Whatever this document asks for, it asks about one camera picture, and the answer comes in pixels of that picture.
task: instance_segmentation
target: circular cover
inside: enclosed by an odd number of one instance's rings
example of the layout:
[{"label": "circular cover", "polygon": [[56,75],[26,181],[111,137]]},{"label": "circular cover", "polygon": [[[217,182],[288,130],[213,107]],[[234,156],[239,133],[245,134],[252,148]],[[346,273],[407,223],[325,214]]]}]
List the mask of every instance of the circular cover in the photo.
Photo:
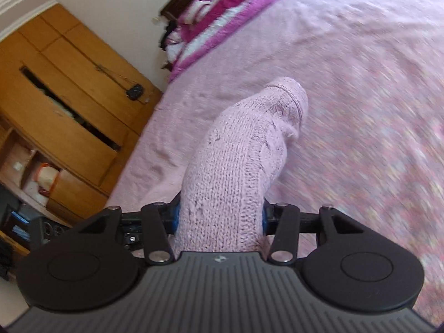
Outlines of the circular cover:
[{"label": "circular cover", "polygon": [[360,236],[343,235],[310,253],[302,266],[308,286],[335,306],[359,312],[412,305],[424,280],[419,260],[381,236]]},{"label": "circular cover", "polygon": [[32,306],[82,311],[116,300],[137,276],[137,261],[117,243],[99,234],[73,234],[62,235],[25,257],[17,283]]}]

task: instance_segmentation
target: bed sheet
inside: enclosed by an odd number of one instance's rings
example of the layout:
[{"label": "bed sheet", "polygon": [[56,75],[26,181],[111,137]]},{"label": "bed sheet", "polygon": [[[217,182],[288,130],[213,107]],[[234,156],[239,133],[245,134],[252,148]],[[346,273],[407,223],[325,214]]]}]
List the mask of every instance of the bed sheet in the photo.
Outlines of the bed sheet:
[{"label": "bed sheet", "polygon": [[309,118],[267,198],[307,212],[332,202],[411,250],[426,272],[415,309],[440,323],[443,25],[444,0],[277,1],[169,86],[109,203],[170,200],[219,113],[292,77]]}]

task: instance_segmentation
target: cable knit pattern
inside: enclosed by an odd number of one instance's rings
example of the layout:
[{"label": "cable knit pattern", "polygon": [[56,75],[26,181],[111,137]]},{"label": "cable knit pattern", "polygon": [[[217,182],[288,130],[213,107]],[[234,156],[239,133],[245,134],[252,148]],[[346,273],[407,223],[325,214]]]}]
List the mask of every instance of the cable knit pattern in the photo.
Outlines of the cable knit pattern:
[{"label": "cable knit pattern", "polygon": [[176,255],[260,249],[264,195],[286,161],[286,138],[299,136],[307,110],[305,90],[280,77],[216,119],[185,172]]}]

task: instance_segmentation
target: pink and white striped fabric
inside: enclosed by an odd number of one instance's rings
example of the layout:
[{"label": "pink and white striped fabric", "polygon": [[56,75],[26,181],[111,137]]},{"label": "pink and white striped fabric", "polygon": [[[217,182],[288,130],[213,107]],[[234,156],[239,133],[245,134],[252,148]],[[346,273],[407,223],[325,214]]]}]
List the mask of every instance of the pink and white striped fabric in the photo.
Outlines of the pink and white striped fabric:
[{"label": "pink and white striped fabric", "polygon": [[276,0],[194,0],[166,41],[170,81]]}]

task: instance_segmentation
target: floor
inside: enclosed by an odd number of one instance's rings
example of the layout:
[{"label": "floor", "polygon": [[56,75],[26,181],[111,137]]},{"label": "floor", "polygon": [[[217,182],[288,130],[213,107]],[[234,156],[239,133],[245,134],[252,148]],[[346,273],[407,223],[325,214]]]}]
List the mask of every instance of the floor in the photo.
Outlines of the floor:
[{"label": "floor", "polygon": [[13,322],[27,309],[17,284],[0,278],[0,326]]}]

